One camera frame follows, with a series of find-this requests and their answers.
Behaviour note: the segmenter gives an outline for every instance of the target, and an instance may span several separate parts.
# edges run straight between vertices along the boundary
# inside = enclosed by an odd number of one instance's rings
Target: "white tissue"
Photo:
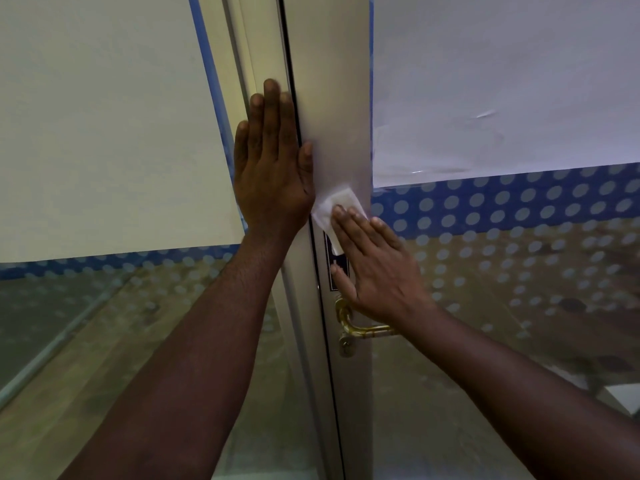
[[[363,216],[364,209],[362,208],[360,201],[356,197],[356,194],[353,193],[350,187],[343,187],[338,190],[334,190],[329,197],[326,197],[324,200],[317,202],[311,211],[311,216],[316,221],[322,230],[329,236],[329,240],[331,240],[331,246],[333,248],[333,254],[336,256],[340,256],[344,254],[344,251],[340,247],[340,242],[338,242],[338,237],[333,231],[331,227],[331,211],[334,206],[341,205],[345,209],[349,207],[355,207],[358,209],[358,212]]]

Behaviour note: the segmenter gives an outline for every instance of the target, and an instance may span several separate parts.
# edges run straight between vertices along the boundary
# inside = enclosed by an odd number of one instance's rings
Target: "person's right arm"
[[[336,207],[332,224],[356,273],[332,274],[351,306],[393,326],[446,372],[537,479],[640,479],[629,418],[441,309],[382,220]]]

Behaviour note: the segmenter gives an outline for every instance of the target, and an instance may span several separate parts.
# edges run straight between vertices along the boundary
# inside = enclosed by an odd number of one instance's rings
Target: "brass lever handle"
[[[347,300],[343,297],[338,297],[335,301],[335,316],[338,318],[338,322],[342,326],[344,332],[356,339],[373,339],[375,337],[388,337],[389,335],[396,335],[397,332],[389,327],[389,325],[375,325],[370,327],[359,327],[351,323],[353,311],[347,304]]]

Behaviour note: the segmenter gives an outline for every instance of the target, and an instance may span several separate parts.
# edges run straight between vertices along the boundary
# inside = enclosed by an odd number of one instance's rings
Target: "white cloth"
[[[331,227],[331,211],[334,206],[341,205],[345,209],[349,207],[355,207],[358,209],[359,213],[363,216],[366,216],[364,213],[364,209],[362,208],[360,201],[356,197],[356,194],[353,193],[350,187],[342,187],[340,189],[334,190],[329,197],[326,197],[322,201],[316,201],[316,204],[311,211],[311,216],[316,221],[322,230],[329,236],[329,240],[331,240],[333,254],[336,256],[340,256],[344,254],[344,251],[340,247],[340,242],[338,242],[338,237],[333,231]]]

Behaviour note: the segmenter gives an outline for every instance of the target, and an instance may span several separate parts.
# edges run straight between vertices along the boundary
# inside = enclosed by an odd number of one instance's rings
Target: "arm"
[[[539,479],[638,479],[640,429],[524,355],[437,307],[380,219],[340,207],[333,227],[356,273],[332,268],[354,309],[395,327],[462,387]]]
[[[236,256],[118,398],[61,479],[206,479],[244,402],[269,292],[314,202],[291,97],[265,81],[236,133]]]

